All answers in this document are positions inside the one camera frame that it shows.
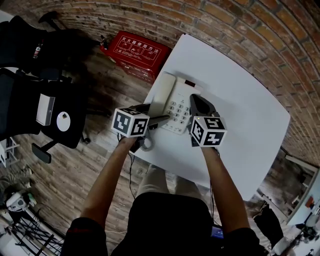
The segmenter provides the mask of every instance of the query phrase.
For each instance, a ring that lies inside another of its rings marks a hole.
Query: telephone
[[[169,115],[169,120],[161,127],[175,134],[183,134],[190,119],[190,96],[201,93],[195,86],[194,82],[164,72],[147,115],[151,118]]]

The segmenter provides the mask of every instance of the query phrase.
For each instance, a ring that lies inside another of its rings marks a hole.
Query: red fire extinguisher box
[[[171,49],[158,42],[125,31],[119,31],[108,49],[100,49],[128,75],[153,84]]]

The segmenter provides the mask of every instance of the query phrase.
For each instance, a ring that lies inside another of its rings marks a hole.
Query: white device
[[[50,125],[55,99],[55,97],[49,97],[44,94],[40,94],[38,109],[36,113],[36,121],[39,124],[43,126]]]
[[[131,138],[144,136],[150,117],[131,108],[116,108],[111,129]]]
[[[21,212],[28,208],[21,192],[14,193],[7,201],[6,207],[11,212]]]
[[[200,147],[218,147],[227,134],[223,118],[213,116],[195,116],[191,126],[191,135]]]
[[[61,132],[66,132],[70,128],[71,119],[67,112],[61,112],[56,117],[56,126]]]
[[[157,101],[154,102],[153,100],[150,108],[160,106],[159,99],[162,98],[164,107],[159,107],[159,109],[162,109],[159,116],[170,115],[169,121],[162,128],[179,135],[186,131],[190,118],[190,95],[201,93],[195,86],[195,83],[169,73],[164,73],[161,76],[160,88],[154,96]]]

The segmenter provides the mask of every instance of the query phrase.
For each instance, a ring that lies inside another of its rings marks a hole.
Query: wooden floor
[[[85,60],[89,74],[79,68],[72,74],[77,82],[90,84],[89,102],[108,108],[111,112],[117,107],[128,107],[143,103],[151,86],[140,80],[129,77],[108,60],[106,56],[95,49]],[[72,220],[80,215],[84,200],[101,169],[107,162],[110,154],[117,146],[118,140],[111,131],[111,119],[88,115],[85,132],[91,139],[86,145],[79,143],[76,149],[63,145],[56,145],[49,152],[52,154],[52,163],[44,164],[39,161],[31,151],[31,144],[42,146],[50,141],[45,135],[19,135],[16,140],[21,144],[19,153],[22,158],[19,164],[12,169],[29,165],[33,170],[32,193],[38,202],[36,209],[40,209],[40,216],[55,229],[65,234]],[[149,164],[135,158],[132,166],[132,189],[135,193],[139,183],[144,177]],[[106,220],[105,230],[107,247],[111,252],[124,238],[127,230],[128,215],[133,203],[133,196],[129,189],[130,160],[127,157]],[[167,184],[171,192],[175,187],[175,176],[167,173]],[[267,193],[272,194],[272,185],[263,187]],[[207,188],[200,187],[205,200],[210,202]],[[257,212],[262,201],[253,197],[247,203],[249,217]],[[214,208],[215,220],[219,223],[217,209]],[[260,243],[264,246],[269,241],[261,234],[254,221],[249,219],[252,229],[257,233]],[[293,227],[283,226],[284,233],[290,237],[296,234]]]

